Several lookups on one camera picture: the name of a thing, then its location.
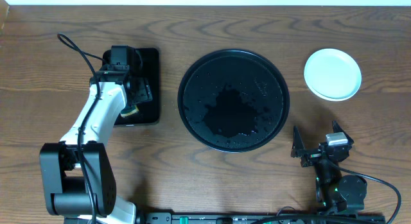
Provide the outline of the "mint plate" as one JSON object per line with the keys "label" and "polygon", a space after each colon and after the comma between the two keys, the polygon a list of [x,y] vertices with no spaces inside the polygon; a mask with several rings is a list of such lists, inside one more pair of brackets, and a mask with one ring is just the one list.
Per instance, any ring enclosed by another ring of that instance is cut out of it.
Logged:
{"label": "mint plate", "polygon": [[341,50],[326,48],[307,59],[304,80],[316,96],[328,101],[344,101],[359,91],[362,73],[353,57]]}

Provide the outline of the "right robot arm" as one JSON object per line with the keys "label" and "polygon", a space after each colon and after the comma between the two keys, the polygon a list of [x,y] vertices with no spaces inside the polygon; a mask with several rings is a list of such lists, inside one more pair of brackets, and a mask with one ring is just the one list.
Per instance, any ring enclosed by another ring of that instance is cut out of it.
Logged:
{"label": "right robot arm", "polygon": [[316,149],[307,149],[298,128],[293,128],[291,157],[299,158],[303,168],[313,167],[316,174],[316,197],[323,205],[320,214],[355,215],[364,210],[367,181],[364,177],[342,175],[338,164],[349,157],[353,139],[343,131],[336,121],[333,132]]}

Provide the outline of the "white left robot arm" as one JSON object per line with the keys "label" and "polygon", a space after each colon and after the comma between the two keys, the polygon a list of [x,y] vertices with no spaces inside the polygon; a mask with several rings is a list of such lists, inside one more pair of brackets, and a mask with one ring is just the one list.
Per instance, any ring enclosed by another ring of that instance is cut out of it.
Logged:
{"label": "white left robot arm", "polygon": [[137,206],[117,195],[106,145],[116,125],[158,118],[158,67],[103,66],[74,125],[40,150],[47,211],[65,223],[138,223]]}

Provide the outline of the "yellow green sponge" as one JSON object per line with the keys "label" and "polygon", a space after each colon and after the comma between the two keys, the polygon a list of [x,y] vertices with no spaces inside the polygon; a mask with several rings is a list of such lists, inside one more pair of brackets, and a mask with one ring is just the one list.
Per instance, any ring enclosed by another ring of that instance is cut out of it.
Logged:
{"label": "yellow green sponge", "polygon": [[127,105],[121,112],[120,112],[120,116],[121,117],[128,117],[128,116],[132,116],[136,113],[139,112],[139,109],[136,105]]}

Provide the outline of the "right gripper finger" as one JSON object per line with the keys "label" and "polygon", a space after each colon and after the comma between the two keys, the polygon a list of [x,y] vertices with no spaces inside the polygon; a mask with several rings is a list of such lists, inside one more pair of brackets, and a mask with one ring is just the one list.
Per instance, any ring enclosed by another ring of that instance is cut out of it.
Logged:
{"label": "right gripper finger", "polygon": [[354,144],[354,140],[340,127],[340,125],[335,120],[332,121],[332,127],[334,133],[342,132],[345,135],[348,145]]}
{"label": "right gripper finger", "polygon": [[291,157],[302,157],[305,154],[305,147],[302,141],[301,135],[299,133],[298,127],[293,127],[293,144],[292,144],[292,151]]}

